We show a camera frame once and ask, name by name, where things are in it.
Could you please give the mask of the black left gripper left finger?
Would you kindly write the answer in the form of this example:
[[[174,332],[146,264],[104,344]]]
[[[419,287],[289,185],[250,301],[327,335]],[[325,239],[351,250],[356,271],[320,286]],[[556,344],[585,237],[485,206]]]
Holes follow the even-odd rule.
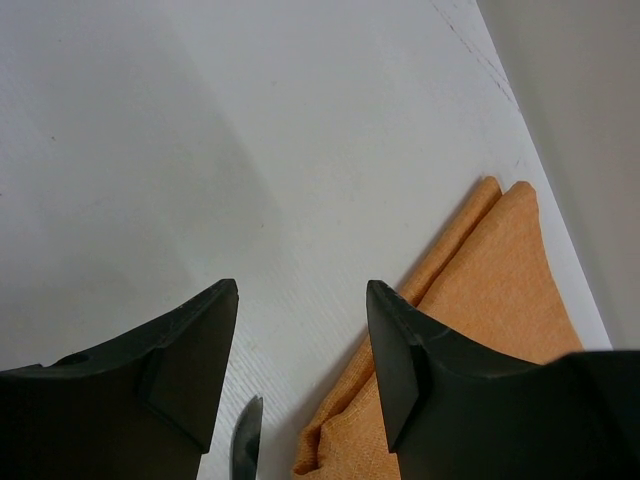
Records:
[[[1,381],[80,383],[133,370],[133,396],[207,453],[234,335],[238,288],[222,279],[175,309],[50,366],[1,373]]]

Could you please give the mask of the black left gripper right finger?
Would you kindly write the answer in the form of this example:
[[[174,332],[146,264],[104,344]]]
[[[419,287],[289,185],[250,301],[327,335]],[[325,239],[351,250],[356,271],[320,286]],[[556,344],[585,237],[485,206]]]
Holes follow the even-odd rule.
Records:
[[[559,441],[540,366],[471,340],[380,280],[366,305],[391,451],[539,453]]]

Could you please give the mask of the black plastic knife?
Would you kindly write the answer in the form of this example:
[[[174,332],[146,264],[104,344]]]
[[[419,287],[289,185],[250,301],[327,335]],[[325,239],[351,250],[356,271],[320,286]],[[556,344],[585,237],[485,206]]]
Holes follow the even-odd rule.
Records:
[[[240,413],[230,445],[231,480],[255,480],[258,470],[263,397],[255,395]]]

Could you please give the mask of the orange cloth placemat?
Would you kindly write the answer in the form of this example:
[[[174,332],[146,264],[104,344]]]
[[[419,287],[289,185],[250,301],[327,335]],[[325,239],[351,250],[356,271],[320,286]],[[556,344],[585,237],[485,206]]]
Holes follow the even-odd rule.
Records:
[[[419,311],[543,364],[583,348],[547,260],[535,189],[484,178],[400,290]],[[371,344],[364,341],[299,435],[294,479],[397,479]]]

